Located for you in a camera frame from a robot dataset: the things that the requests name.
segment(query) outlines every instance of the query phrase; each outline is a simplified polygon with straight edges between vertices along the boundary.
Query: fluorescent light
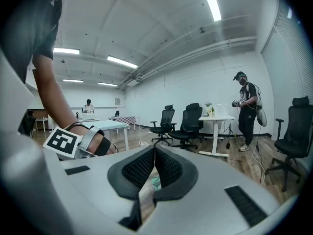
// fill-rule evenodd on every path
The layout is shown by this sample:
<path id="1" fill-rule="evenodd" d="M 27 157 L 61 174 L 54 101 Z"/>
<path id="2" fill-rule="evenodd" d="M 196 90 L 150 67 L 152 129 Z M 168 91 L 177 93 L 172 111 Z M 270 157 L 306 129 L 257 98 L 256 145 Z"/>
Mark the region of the fluorescent light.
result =
<path id="1" fill-rule="evenodd" d="M 122 65 L 126 65 L 126 66 L 129 66 L 129 67 L 132 67 L 134 69 L 136 69 L 138 67 L 138 65 L 134 65 L 134 64 L 131 64 L 131 63 L 126 62 L 124 60 L 121 60 L 121 59 L 118 59 L 118 58 L 115 58 L 115 57 L 111 57 L 111 56 L 108 56 L 108 60 L 112 61 L 112 62 L 116 62 L 116 63 L 122 64 Z"/>
<path id="2" fill-rule="evenodd" d="M 216 0 L 207 0 L 209 3 L 210 9 L 212 11 L 213 19 L 214 21 L 221 20 L 221 14 L 220 14 L 220 9 L 219 5 L 217 4 Z"/>
<path id="3" fill-rule="evenodd" d="M 63 79 L 64 82 L 83 83 L 83 80 Z"/>
<path id="4" fill-rule="evenodd" d="M 291 8 L 289 7 L 289 11 L 288 11 L 287 18 L 291 19 L 291 17 L 292 17 L 292 10 L 291 10 Z"/>
<path id="5" fill-rule="evenodd" d="M 116 84 L 106 84 L 106 83 L 100 83 L 100 82 L 99 82 L 98 84 L 101 84 L 101 85 L 109 85 L 109 86 L 114 86 L 114 87 L 117 86 Z"/>
<path id="6" fill-rule="evenodd" d="M 53 52 L 79 55 L 80 51 L 78 49 L 54 48 Z"/>

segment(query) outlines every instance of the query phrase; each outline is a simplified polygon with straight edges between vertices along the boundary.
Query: seated person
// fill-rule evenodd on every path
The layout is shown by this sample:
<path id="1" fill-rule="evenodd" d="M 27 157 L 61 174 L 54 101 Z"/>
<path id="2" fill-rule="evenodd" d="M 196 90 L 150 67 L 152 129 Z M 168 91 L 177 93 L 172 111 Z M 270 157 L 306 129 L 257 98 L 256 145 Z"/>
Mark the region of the seated person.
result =
<path id="1" fill-rule="evenodd" d="M 94 107 L 91 104 L 91 100 L 87 99 L 87 104 L 85 104 L 82 108 L 83 113 L 94 113 Z"/>

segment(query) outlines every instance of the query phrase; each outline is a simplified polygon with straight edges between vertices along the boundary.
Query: person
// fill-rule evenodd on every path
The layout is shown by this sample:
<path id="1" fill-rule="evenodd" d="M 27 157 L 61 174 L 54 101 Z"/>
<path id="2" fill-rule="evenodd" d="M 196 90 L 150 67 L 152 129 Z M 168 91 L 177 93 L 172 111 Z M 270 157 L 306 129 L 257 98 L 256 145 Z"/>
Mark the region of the person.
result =
<path id="1" fill-rule="evenodd" d="M 90 99 L 87 99 L 87 104 L 85 104 L 84 107 L 82 108 L 82 112 L 83 113 L 94 113 L 94 107 L 91 104 Z"/>
<path id="2" fill-rule="evenodd" d="M 236 80 L 242 86 L 240 89 L 240 97 L 243 99 L 243 102 L 240 104 L 241 109 L 238 120 L 239 130 L 246 139 L 246 143 L 240 148 L 240 151 L 248 151 L 249 145 L 253 139 L 253 126 L 257 112 L 257 93 L 255 86 L 248 82 L 246 74 L 242 71 L 237 73 Z"/>
<path id="3" fill-rule="evenodd" d="M 26 81 L 27 67 L 32 61 L 39 96 L 47 113 L 61 127 L 77 123 L 53 72 L 53 49 L 57 37 L 62 0 L 23 0 L 2 28 L 0 46 L 11 67 Z M 25 134 L 23 120 L 19 132 Z M 74 126 L 70 130 L 85 135 L 89 130 Z M 96 134 L 87 151 L 94 154 L 97 148 L 116 152 L 116 146 L 101 134 Z"/>

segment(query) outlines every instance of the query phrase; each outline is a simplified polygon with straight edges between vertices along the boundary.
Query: black pants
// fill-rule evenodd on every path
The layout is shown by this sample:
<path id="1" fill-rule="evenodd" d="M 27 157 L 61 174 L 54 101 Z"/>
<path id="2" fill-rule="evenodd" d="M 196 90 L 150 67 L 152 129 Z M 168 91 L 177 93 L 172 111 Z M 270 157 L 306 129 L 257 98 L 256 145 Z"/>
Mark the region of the black pants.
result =
<path id="1" fill-rule="evenodd" d="M 240 110 L 239 114 L 239 130 L 246 139 L 246 145 L 251 144 L 253 139 L 253 126 L 256 117 L 256 111 L 247 111 L 245 108 Z"/>

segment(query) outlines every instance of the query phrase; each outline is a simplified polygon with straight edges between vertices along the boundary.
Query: checkered tablecloth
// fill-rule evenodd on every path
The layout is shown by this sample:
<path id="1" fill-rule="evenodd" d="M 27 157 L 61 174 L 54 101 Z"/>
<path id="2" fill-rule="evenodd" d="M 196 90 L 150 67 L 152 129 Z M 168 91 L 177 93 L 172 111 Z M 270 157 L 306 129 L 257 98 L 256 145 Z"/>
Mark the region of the checkered tablecloth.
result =
<path id="1" fill-rule="evenodd" d="M 127 123 L 127 124 L 135 124 L 136 123 L 136 117 L 112 117 L 112 120 L 121 122 L 121 123 Z"/>

